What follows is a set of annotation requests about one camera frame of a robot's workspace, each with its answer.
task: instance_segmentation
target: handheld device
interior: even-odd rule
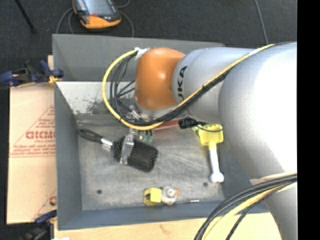
[[[74,13],[89,30],[103,30],[121,22],[113,0],[72,0]]]

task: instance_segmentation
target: black brush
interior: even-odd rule
[[[112,141],[88,129],[78,129],[78,134],[89,141],[110,147],[113,150],[113,157],[118,162],[120,161],[125,136],[118,141]],[[158,150],[154,146],[138,140],[133,140],[133,143],[132,151],[127,158],[127,165],[143,172],[150,172],[155,166]]]

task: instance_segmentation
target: small yellow object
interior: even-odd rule
[[[217,149],[217,144],[224,141],[224,132],[220,124],[210,124],[198,129],[200,142],[203,146],[208,146],[209,150]]]
[[[156,205],[161,203],[161,189],[156,187],[148,188],[144,191],[144,204]]]

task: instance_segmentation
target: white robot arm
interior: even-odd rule
[[[250,179],[297,172],[297,43],[264,49],[216,47],[144,53],[135,79],[136,106],[160,117],[233,65],[185,116],[221,124]],[[297,187],[266,200],[281,237],[298,238]]]

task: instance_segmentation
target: yellow plastic object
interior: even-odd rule
[[[212,183],[222,183],[225,177],[219,168],[217,144],[224,141],[223,128],[220,124],[198,126],[198,128],[201,144],[209,147],[209,160],[212,169],[209,179]]]
[[[144,204],[147,206],[161,203],[161,189],[151,187],[144,191]]]
[[[224,132],[220,124],[210,124],[198,128],[198,136],[203,146],[209,150],[217,149],[217,144],[224,141]]]

